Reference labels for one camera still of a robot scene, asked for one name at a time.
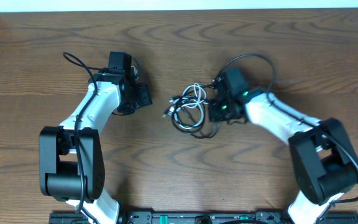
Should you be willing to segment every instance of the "black cable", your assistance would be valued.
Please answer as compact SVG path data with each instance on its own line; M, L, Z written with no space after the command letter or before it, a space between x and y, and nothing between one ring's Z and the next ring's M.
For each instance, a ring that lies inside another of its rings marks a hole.
M75 118L75 124L74 124L74 143L75 143L75 151L77 154L77 160L78 160L78 168L80 170L80 179L81 179L81 195L80 195L80 202L79 204L75 207L75 212L76 213L80 213L83 209L83 205L84 205L84 200L85 200L85 175L84 175L84 167L82 165L82 158L81 158L81 151L80 151L80 147L79 147L79 135L78 135L78 125L81 122L81 118L83 113L85 112L86 108L89 106L89 104L92 102L93 98L95 98L95 96L98 94L98 85L96 84L96 80L94 79L94 76L90 70L90 68L88 68L79 58L77 58L76 56L74 56L71 53L68 52L64 52L63 53L63 57L65 59L67 59L69 62L76 64L75 62L73 62L72 60L70 60L68 57L70 56L71 58L75 59L80 65L81 67L85 68L85 70L89 73L93 85L94 85L94 90L93 90L93 94L92 96L89 98L89 100L85 103L84 107L82 107L81 111L78 113L78 115L76 115Z
M99 224L98 220L87 211L87 209L83 208L82 212L90 219L92 219L93 224Z
M87 218L76 218L76 219L73 219L70 224L74 224L74 223L77 223L77 222L87 222L88 219Z
M116 115L116 116L126 116L126 114L116 114L114 112L112 112L113 115Z
M256 224L266 224L265 222L258 221L258 220L234 220L234 221L228 221L221 224L241 224L241 223L256 223Z
M72 61L70 58L68 58L68 57L65 55L65 53L63 53L63 57L64 57L66 60L68 60L69 62L75 64L76 66L79 66L79 67L85 68L85 69L88 68L88 69L92 69L92 70L102 70L102 68L87 67L84 63L76 63L76 62Z
M244 122L240 122L240 121L233 121L233 122L230 122L230 121L226 121L226 123L228 125L233 125L233 124L245 124L247 122L247 120L245 119Z
M223 68L219 71L217 77L220 76L220 74L223 72L223 70L226 69L231 63L233 63L234 61L236 61L236 60L238 60L238 59L240 59L240 58L245 58L245 57L258 57L258 58L264 59L264 60L271 66L271 68L272 68L272 70L273 70L273 73L272 73L272 74L273 74L273 77L272 77L272 81L270 81L270 83L269 83L269 85L267 86L266 91L265 91L265 92L266 92L266 98L267 98L268 102L269 102L272 106L276 107L276 109L278 109L279 111L281 111L281 112L283 112L283 113L289 115L290 117L292 117L292 118L294 118L294 119L296 119L296 120L298 120L298 121L300 121L300 122L302 122L302 123L304 123L304 124L306 124L306 125L308 125L308 126L310 126L310 127L312 127L312 128L316 128L316 129L318 129L319 131L321 131L321 133L324 134L324 135L327 137L328 140L330 140L332 143L334 143L334 144L337 146L337 148L338 148L339 150L341 150L341 151L346 155L346 157L349 158L349 160L352 162L353 166L356 168L356 171L357 171L357 173L358 173L358 163L357 163L356 160L348 153L348 151L345 149L345 147L344 147L337 139L335 139L334 137L332 137L332 136L331 136L330 134L328 134L326 131L322 130L319 126L315 126L315 125L313 125L313 124L311 124L311 123L305 121L303 118L298 118L298 117L295 116L294 114L291 114L290 112L286 111L285 109L283 109L283 108L277 106L277 105L274 103L274 101L270 99L269 93L270 93L270 91L271 91L271 89L272 89L274 83L275 83L276 80L277 80L277 70L276 70L276 68L275 68L275 66L274 66L274 64L273 64L273 62L270 61L267 57L265 57L265 56L263 56L263 55L260 55L260 54L245 54L245 55L240 55L240 56L238 56L238 57L236 57L236 58L230 60L227 64L225 64L225 66L223 66ZM358 196L357 196L357 197L354 197L354 198L350 198L350 199L335 200L335 201L330 202L329 208L331 208L335 203L349 203L349 202L356 202L356 201L358 201Z

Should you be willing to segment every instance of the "white cable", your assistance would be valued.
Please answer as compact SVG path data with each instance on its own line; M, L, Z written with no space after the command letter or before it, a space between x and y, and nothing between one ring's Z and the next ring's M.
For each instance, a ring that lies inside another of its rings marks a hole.
M194 83L193 85L190 85L190 86L188 86L184 91L183 91L183 93L182 93L182 99L186 99L186 98L188 98L187 96L186 96L186 93L187 93L187 91L190 89L190 88L193 88L193 93L194 93L194 95L197 97L197 99L191 99L191 101L193 102L193 103L185 103L185 104L183 104L183 105L181 105L181 106L179 106L178 108L177 108L177 112L179 112L182 108L189 108L189 109L194 109L194 108L198 108L199 109L199 111L200 111L200 119L198 120L198 122L197 123L195 123L195 124L193 124L193 125L191 125L191 126L187 126L187 125L182 125L182 124L180 124L180 122L179 122L179 119L178 119L178 116L177 116L177 114L175 113L174 114L174 118L175 118L175 121L176 122L178 122L178 125L181 127L181 128L183 128L183 129L187 129L187 130L189 130L189 129L193 129L193 128L198 128L198 126L203 122L203 120L204 120L204 109L203 109L203 103L204 104L208 104L208 102L205 102L205 100L207 99L207 93L206 93L206 91L203 89L203 87L201 87L200 86L200 84L198 84L198 83ZM177 103L178 102L178 100L179 99L177 99L177 100L175 100L172 104L174 105L175 103Z

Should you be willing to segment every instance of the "green terminal block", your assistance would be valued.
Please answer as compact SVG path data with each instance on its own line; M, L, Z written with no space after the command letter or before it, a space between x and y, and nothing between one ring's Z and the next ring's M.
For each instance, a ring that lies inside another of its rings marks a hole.
M160 224L168 224L168 215L160 216Z

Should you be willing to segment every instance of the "cable connector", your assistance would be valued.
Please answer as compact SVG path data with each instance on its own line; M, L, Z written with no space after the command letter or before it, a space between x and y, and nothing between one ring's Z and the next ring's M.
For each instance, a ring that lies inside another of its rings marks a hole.
M164 111L164 114L162 115L162 118L165 118L167 115L171 116L173 111L175 110L175 107L172 105L168 109Z

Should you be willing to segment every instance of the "wooden table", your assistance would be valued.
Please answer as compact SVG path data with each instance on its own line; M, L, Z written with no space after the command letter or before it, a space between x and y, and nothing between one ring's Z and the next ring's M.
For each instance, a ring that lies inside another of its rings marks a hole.
M244 53L274 61L281 100L340 119L358 154L358 9L0 14L0 222L47 223L50 212L73 210L40 192L39 132L66 119L87 89L88 74L62 52L103 67L111 50L138 59L154 101L112 116L101 135L105 188L124 205L241 211L295 199L288 147L267 131L224 124L198 140L161 118L171 96ZM256 84L270 81L262 61L236 65ZM337 209L358 211L358 202Z

